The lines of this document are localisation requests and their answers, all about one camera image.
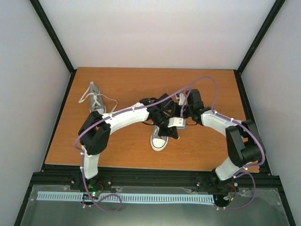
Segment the grey sneaker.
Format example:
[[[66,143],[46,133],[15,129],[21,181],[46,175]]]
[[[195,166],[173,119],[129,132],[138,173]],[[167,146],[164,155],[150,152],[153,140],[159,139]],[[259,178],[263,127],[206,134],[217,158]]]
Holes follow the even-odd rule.
[[[78,100],[78,103],[83,103],[86,99],[89,99],[89,110],[90,112],[97,111],[100,114],[107,113],[108,110],[103,102],[102,97],[105,97],[106,99],[110,101],[115,102],[115,106],[110,110],[111,112],[114,112],[116,107],[118,106],[118,101],[113,98],[107,97],[105,94],[101,93],[99,87],[91,81],[87,90],[84,92],[82,97]]]
[[[159,127],[154,126],[153,132],[150,137],[150,145],[154,151],[162,151],[168,143],[168,137],[159,136],[158,133]]]

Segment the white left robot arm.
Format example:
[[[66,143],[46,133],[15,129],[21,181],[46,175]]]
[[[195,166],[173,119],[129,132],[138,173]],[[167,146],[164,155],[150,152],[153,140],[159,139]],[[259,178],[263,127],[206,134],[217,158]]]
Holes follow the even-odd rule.
[[[159,127],[158,135],[178,139],[177,128],[185,127],[183,118],[166,115],[165,107],[172,101],[170,96],[159,101],[144,98],[131,107],[117,112],[99,114],[92,112],[79,131],[76,142],[81,144],[83,177],[82,185],[94,189],[98,184],[98,160],[107,147],[111,134],[134,123],[152,120]]]

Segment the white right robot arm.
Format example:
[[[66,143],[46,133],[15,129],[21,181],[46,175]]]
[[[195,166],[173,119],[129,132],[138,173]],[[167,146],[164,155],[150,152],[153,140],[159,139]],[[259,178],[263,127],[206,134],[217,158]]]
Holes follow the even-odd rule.
[[[235,177],[255,162],[265,161],[265,149],[252,120],[237,121],[205,107],[197,89],[186,91],[185,94],[183,117],[190,117],[196,124],[209,127],[226,137],[228,157],[214,169],[220,181]]]

